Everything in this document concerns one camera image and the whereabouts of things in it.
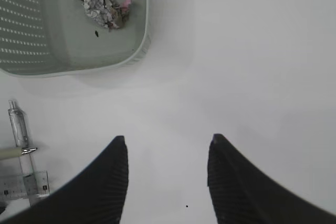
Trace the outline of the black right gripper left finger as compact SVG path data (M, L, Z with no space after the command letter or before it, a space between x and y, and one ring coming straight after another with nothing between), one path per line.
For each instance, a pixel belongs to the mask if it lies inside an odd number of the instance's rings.
M3 223L120 223L128 185L128 149L119 135L74 179Z

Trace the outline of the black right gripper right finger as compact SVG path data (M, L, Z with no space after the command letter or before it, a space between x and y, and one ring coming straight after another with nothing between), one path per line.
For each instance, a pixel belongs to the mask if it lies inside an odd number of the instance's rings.
M221 134L209 146L207 185L218 223L335 223L335 215L272 180Z

